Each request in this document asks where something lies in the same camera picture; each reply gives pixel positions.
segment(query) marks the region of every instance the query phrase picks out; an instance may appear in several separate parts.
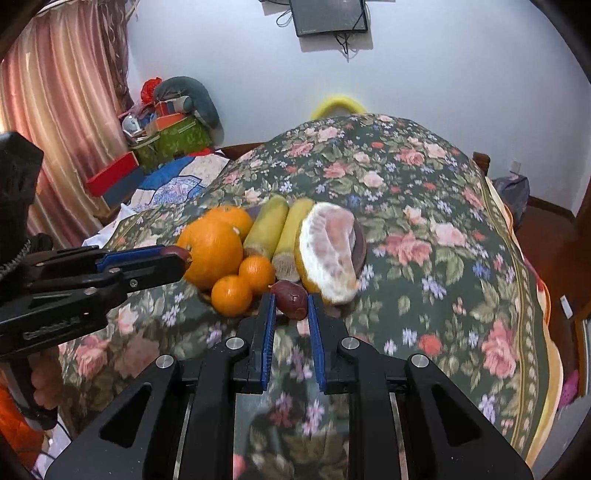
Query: wall socket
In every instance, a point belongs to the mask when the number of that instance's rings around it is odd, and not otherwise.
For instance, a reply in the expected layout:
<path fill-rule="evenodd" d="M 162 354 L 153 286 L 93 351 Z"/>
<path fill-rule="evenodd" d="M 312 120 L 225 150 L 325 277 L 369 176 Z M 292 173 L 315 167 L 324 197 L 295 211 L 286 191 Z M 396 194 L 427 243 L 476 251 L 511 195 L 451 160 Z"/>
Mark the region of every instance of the wall socket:
<path fill-rule="evenodd" d="M 520 162 L 518 162 L 517 160 L 513 160 L 513 161 L 511 162 L 511 168 L 509 168 L 509 171 L 510 171 L 511 173 L 514 173 L 514 174 L 516 174 L 516 175 L 517 175 L 517 174 L 519 173 L 519 171 L 520 171 L 520 170 L 521 170 L 521 163 L 520 163 Z"/>

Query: triangular cutout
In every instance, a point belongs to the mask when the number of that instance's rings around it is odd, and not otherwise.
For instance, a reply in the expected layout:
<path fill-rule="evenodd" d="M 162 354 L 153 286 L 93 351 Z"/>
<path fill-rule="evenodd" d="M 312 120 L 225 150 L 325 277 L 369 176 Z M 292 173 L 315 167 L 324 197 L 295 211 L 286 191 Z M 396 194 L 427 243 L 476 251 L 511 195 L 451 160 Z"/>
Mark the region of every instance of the triangular cutout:
<path fill-rule="evenodd" d="M 441 385 L 433 385 L 431 390 L 449 445 L 458 447 L 480 437 L 481 432 L 478 425 L 448 395 Z"/>
<path fill-rule="evenodd" d="M 144 385 L 100 430 L 100 438 L 123 448 L 134 444 L 139 424 L 152 393 L 151 385 Z"/>

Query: black handle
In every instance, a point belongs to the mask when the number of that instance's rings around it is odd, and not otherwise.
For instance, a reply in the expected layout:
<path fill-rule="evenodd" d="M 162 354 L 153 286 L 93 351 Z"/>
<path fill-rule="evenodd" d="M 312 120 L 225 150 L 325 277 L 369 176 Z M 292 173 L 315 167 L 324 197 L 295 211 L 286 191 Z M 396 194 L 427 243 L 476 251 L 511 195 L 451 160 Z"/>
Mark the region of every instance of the black handle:
<path fill-rule="evenodd" d="M 51 430 L 57 424 L 57 407 L 47 410 L 35 402 L 35 388 L 31 383 L 30 360 L 35 361 L 34 354 L 27 358 L 12 359 L 0 364 L 8 382 L 8 390 L 14 403 L 25 417 L 33 430 Z"/>

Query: wooden floor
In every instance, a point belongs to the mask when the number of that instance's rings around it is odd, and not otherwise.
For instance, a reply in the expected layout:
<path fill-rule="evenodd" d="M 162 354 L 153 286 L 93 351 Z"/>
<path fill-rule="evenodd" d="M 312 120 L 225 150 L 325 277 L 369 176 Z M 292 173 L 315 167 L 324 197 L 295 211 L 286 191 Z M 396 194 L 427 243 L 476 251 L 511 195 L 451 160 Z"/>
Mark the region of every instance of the wooden floor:
<path fill-rule="evenodd" d="M 560 297 L 566 295 L 574 312 L 591 300 L 591 242 L 581 238 L 568 219 L 531 206 L 516 235 L 550 291 L 550 336 L 560 351 L 566 379 L 578 360 L 573 326 Z"/>

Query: floral bedspread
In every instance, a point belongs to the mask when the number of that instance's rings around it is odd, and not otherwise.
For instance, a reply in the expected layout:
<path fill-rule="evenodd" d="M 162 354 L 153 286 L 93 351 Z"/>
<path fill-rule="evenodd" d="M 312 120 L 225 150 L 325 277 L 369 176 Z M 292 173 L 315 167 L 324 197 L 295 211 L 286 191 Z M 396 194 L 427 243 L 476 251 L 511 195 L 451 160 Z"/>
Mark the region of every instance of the floral bedspread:
<path fill-rule="evenodd" d="M 300 125 L 230 164 L 200 197 L 125 220 L 108 248 L 172 244 L 206 209 L 271 193 L 355 214 L 368 255 L 349 333 L 388 355 L 428 355 L 526 457 L 549 375 L 536 280 L 476 164 L 421 125 L 386 115 Z M 159 354 L 198 355 L 236 325 L 185 281 L 131 295 L 105 330 L 62 348 L 74 427 Z M 240 395 L 236 408 L 236 474 L 343 478 L 347 398 L 319 393 L 306 321 L 278 328 L 268 391 Z"/>

